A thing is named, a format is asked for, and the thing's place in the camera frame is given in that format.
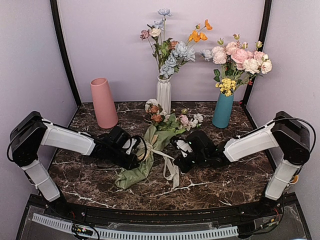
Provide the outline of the beige ribbon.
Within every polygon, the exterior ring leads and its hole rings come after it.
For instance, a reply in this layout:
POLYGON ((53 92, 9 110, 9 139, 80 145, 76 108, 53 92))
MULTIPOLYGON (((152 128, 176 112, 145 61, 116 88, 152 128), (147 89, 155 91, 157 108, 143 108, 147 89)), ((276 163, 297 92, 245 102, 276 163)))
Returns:
MULTIPOLYGON (((153 160, 154 160, 154 154, 160 155, 164 159, 164 168, 163 168, 163 177, 167 181, 173 181, 173 187, 172 189, 176 189, 179 187, 180 184, 180 174, 179 174, 179 168, 177 165, 173 163, 174 158, 163 153, 164 148, 167 146, 164 142, 154 142, 153 144, 149 142, 146 143, 146 157, 143 161, 141 161, 140 171, 143 173, 146 177, 150 173, 150 169, 153 166, 153 160)), ((138 155, 143 154, 141 150, 138 151, 138 155)))

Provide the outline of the flower bouquet green paper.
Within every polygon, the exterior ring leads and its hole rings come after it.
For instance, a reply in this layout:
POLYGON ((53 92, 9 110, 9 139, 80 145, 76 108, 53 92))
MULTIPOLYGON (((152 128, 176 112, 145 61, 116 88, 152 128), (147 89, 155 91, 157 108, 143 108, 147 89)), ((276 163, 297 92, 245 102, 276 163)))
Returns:
POLYGON ((145 112, 150 117, 151 125, 138 145, 138 166, 119 173, 115 185, 126 190, 145 180, 153 167, 154 155, 158 155, 164 159, 163 177, 168 181, 173 181, 172 188, 175 189, 180 184, 179 168, 174 164, 174 158, 164 153, 163 150, 173 137, 200 127, 204 117, 197 113, 192 118, 188 118, 188 110, 185 108, 177 116, 174 111, 166 111, 154 98, 145 103, 145 112))

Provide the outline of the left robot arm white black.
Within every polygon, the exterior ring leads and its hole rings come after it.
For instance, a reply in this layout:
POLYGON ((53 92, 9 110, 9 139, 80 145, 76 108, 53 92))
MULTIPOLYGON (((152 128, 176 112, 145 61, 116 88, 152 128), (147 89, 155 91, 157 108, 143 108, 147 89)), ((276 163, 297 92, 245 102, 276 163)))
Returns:
POLYGON ((132 170, 139 165, 133 153, 141 143, 138 135, 131 136, 119 126, 109 133, 94 135, 58 125, 45 119, 38 111, 30 112, 10 133, 7 158, 24 171, 38 189, 47 205, 60 218, 67 218, 71 208, 60 189, 43 165, 45 149, 61 149, 132 170))

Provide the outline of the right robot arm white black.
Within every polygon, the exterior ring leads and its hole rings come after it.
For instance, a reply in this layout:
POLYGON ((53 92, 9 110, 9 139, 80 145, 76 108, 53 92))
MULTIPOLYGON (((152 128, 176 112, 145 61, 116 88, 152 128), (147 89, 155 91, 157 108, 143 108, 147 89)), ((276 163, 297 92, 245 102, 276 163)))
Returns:
POLYGON ((255 205, 255 213, 266 217, 310 159, 316 139, 309 122, 279 111, 266 124, 218 145, 202 130, 195 130, 186 138, 173 137, 170 142, 180 151, 173 162, 182 173, 194 166, 221 168, 260 152, 279 150, 282 158, 264 189, 262 201, 255 205))

